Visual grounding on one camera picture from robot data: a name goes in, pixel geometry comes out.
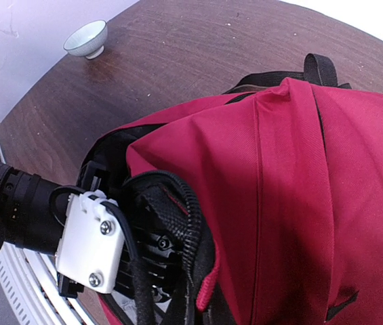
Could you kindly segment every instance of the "backpack strap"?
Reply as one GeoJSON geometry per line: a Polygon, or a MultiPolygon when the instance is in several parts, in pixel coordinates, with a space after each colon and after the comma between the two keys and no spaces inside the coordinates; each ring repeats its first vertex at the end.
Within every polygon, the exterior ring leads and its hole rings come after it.
{"type": "Polygon", "coordinates": [[[203,313],[203,325],[235,325],[226,299],[219,285],[215,287],[211,302],[203,313]]]}
{"type": "Polygon", "coordinates": [[[338,86],[338,76],[333,62],[319,54],[309,53],[304,59],[304,80],[319,86],[338,86]]]}
{"type": "Polygon", "coordinates": [[[252,73],[243,77],[237,85],[225,93],[236,93],[238,87],[276,87],[281,84],[284,78],[293,78],[308,81],[319,86],[341,87],[350,89],[349,84],[338,86],[336,68],[333,62],[326,56],[309,53],[304,59],[304,72],[295,71],[271,71],[263,73],[252,73]]]}

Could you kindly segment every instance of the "black mechanical part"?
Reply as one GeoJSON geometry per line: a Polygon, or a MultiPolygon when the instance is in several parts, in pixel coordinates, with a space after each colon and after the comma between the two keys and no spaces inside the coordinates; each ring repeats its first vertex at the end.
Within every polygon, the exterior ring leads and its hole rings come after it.
{"type": "MultiPolygon", "coordinates": [[[[63,227],[49,211],[48,199],[58,184],[0,162],[0,218],[4,241],[40,253],[54,255],[63,227]]],[[[66,211],[68,199],[58,199],[66,211]]]]}
{"type": "MultiPolygon", "coordinates": [[[[78,185],[90,191],[97,190],[99,186],[109,198],[117,199],[121,184],[112,182],[111,174],[103,164],[91,160],[81,169],[78,185]]],[[[146,261],[155,303],[171,299],[182,271],[180,243],[170,238],[169,232],[161,221],[154,217],[150,209],[135,211],[128,221],[140,256],[146,261]]],[[[129,261],[129,253],[125,245],[119,263],[115,290],[133,299],[134,288],[129,261]]]]}
{"type": "Polygon", "coordinates": [[[72,281],[63,274],[57,273],[58,294],[61,297],[74,298],[84,291],[84,285],[72,281]]]}

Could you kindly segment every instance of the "black cylinder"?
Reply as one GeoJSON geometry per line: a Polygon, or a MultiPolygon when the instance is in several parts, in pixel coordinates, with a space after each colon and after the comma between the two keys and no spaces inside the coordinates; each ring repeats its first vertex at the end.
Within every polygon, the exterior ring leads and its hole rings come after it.
{"type": "MultiPolygon", "coordinates": [[[[19,171],[0,162],[0,217],[5,226],[4,241],[40,253],[53,255],[63,233],[49,211],[49,196],[58,184],[19,171]]],[[[66,212],[67,197],[57,199],[66,212]]]]}

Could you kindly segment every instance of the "white wall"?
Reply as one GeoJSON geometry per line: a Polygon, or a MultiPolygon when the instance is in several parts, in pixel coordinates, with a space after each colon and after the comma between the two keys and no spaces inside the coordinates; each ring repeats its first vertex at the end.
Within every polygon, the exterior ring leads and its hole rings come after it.
{"type": "Polygon", "coordinates": [[[0,121],[66,52],[80,26],[137,0],[0,0],[0,121]]]}
{"type": "Polygon", "coordinates": [[[383,40],[383,0],[283,0],[321,12],[383,40]]]}

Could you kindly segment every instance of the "black wire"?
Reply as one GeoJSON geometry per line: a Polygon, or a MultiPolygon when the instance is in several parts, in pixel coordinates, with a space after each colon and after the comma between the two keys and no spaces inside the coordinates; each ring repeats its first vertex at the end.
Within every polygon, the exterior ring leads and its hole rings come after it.
{"type": "Polygon", "coordinates": [[[84,190],[82,190],[81,188],[77,186],[59,186],[58,188],[55,188],[53,192],[51,192],[51,194],[49,195],[49,211],[54,216],[54,219],[56,219],[56,221],[60,225],[62,225],[62,227],[64,227],[64,223],[59,219],[60,211],[58,210],[57,204],[56,204],[57,198],[63,194],[78,195],[82,193],[84,193],[84,190]]]}
{"type": "Polygon", "coordinates": [[[119,225],[121,226],[123,235],[125,236],[126,247],[128,248],[129,257],[131,260],[138,259],[140,256],[138,254],[138,248],[136,241],[134,240],[134,236],[131,231],[131,227],[129,226],[128,220],[125,215],[116,205],[111,202],[102,202],[104,207],[106,207],[107,212],[111,213],[115,216],[119,225]]]}
{"type": "Polygon", "coordinates": [[[155,304],[155,306],[154,306],[154,310],[155,310],[155,312],[156,312],[158,315],[161,316],[161,318],[164,318],[164,316],[165,316],[165,311],[163,311],[163,310],[161,309],[161,307],[159,307],[157,304],[155,304]]]}
{"type": "Polygon", "coordinates": [[[129,253],[129,268],[132,271],[132,284],[134,287],[134,301],[137,308],[138,325],[154,325],[155,313],[152,296],[152,288],[148,279],[146,263],[138,254],[138,248],[131,227],[121,209],[111,202],[102,202],[107,212],[115,216],[121,226],[125,243],[129,253]]]}

